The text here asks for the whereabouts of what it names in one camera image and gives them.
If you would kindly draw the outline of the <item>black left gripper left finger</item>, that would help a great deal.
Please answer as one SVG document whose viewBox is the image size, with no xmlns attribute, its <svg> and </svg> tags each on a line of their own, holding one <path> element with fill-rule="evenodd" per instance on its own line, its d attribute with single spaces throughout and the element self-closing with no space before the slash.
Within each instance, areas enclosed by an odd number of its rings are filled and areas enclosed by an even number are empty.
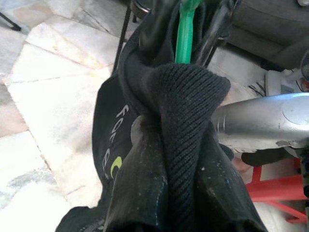
<svg viewBox="0 0 309 232">
<path fill-rule="evenodd" d="M 158 124 L 150 116 L 139 116 L 131 127 L 131 141 L 116 175 L 106 231 L 164 232 L 169 194 Z"/>
</svg>

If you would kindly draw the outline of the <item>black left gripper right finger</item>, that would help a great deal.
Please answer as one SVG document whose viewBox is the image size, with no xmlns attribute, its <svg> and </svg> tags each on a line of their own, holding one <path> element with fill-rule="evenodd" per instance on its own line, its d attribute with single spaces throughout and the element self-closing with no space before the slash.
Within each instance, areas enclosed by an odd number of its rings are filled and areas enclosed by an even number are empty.
<svg viewBox="0 0 309 232">
<path fill-rule="evenodd" d="M 265 225 L 231 160 L 213 134 L 205 134 L 196 171 L 199 232 L 265 232 Z"/>
</svg>

